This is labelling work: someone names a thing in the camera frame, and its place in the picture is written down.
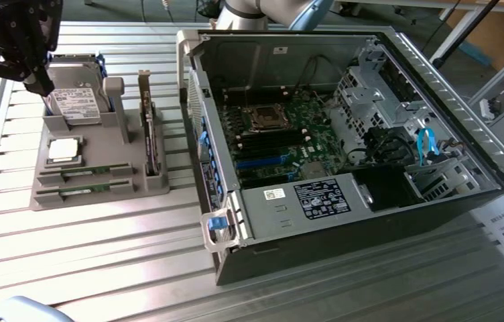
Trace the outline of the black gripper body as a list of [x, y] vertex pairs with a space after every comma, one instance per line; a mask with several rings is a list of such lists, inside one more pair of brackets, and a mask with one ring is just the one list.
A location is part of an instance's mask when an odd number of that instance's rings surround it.
[[54, 51], [64, 2], [0, 1], [0, 49]]

